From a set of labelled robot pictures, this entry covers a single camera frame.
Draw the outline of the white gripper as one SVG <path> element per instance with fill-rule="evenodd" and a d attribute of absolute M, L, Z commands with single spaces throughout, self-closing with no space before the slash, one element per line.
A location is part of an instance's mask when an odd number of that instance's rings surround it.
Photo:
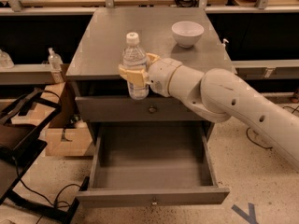
<path fill-rule="evenodd" d="M 145 68 L 133 70 L 120 64 L 120 76 L 137 87 L 144 87 L 149 84 L 153 92 L 163 97 L 169 97 L 168 89 L 171 78 L 176 70 L 182 66 L 182 62 L 171 58 L 161 59 L 159 55 L 153 53 L 147 53 L 147 60 L 147 65 L 150 65 L 148 72 Z"/>

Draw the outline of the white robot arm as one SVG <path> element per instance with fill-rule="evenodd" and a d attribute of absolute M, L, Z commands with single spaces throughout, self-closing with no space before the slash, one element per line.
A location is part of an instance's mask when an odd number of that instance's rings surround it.
<path fill-rule="evenodd" d="M 201 72 L 171 58 L 148 54 L 144 67 L 119 66 L 120 76 L 134 85 L 149 85 L 180 100 L 211 122 L 235 117 L 257 132 L 293 166 L 299 168 L 299 118 L 275 105 L 234 73 L 214 68 Z"/>

